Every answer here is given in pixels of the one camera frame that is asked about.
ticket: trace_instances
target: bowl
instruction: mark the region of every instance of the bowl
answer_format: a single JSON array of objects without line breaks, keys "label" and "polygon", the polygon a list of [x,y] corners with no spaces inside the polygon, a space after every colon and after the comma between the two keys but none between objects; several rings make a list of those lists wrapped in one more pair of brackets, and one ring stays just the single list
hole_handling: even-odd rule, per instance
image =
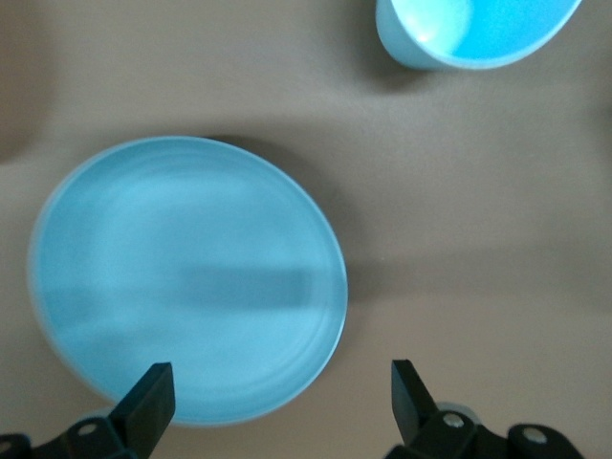
[{"label": "bowl", "polygon": [[174,422],[221,426],[305,390],[339,342],[344,262],[313,199],[208,139],[114,146],[70,174],[33,231],[29,277],[57,354],[122,396],[172,362]]},{"label": "bowl", "polygon": [[484,70],[512,64],[547,43],[580,0],[378,0],[376,23],[389,54],[424,70]]}]

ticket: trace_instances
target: tabletop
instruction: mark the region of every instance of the tabletop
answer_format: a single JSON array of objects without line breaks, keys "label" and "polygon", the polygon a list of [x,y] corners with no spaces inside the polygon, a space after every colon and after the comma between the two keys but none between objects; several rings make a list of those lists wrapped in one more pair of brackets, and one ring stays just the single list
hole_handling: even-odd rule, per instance
[{"label": "tabletop", "polygon": [[317,380],[237,426],[171,426],[153,458],[377,458],[401,442],[390,366],[505,435],[612,456],[612,3],[535,54],[418,72],[374,0],[0,2],[0,431],[50,440],[110,402],[54,353],[27,256],[45,200],[156,135],[244,147],[295,178],[342,247],[349,306]]}]

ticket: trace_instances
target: plate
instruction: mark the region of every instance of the plate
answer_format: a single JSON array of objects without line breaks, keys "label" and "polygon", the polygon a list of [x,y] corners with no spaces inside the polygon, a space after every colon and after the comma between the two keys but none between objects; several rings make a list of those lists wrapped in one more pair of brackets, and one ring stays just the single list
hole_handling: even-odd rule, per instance
[{"label": "plate", "polygon": [[226,143],[164,137],[106,150],[43,208],[33,302],[59,356],[117,401],[172,362],[174,421],[244,422],[300,394],[346,316],[338,241],[285,173]]}]

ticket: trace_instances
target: bolt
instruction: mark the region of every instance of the bolt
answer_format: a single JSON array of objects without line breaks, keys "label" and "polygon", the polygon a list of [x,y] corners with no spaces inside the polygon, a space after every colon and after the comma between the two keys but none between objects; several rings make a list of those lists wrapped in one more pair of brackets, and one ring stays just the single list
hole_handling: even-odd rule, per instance
[{"label": "bolt", "polygon": [[546,435],[544,435],[544,432],[535,427],[525,427],[523,429],[523,435],[525,435],[525,438],[530,442],[534,442],[539,445],[545,445],[548,441]]},{"label": "bolt", "polygon": [[94,423],[89,423],[79,427],[76,433],[82,437],[84,435],[93,433],[96,428],[98,428],[98,426],[96,426]]},{"label": "bolt", "polygon": [[444,418],[442,419],[444,420],[446,425],[449,427],[461,428],[465,425],[465,423],[463,422],[463,419],[461,419],[461,416],[455,413],[445,414]]}]

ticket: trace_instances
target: blue plate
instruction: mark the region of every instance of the blue plate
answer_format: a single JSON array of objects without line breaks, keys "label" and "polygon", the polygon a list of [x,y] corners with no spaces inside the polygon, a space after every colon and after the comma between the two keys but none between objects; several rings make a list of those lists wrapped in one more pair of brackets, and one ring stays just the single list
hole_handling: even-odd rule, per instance
[{"label": "blue plate", "polygon": [[171,361],[182,424],[284,405],[322,371],[346,316],[317,205],[273,165],[206,139],[129,142],[79,167],[39,216],[30,270],[68,365],[118,400]]}]

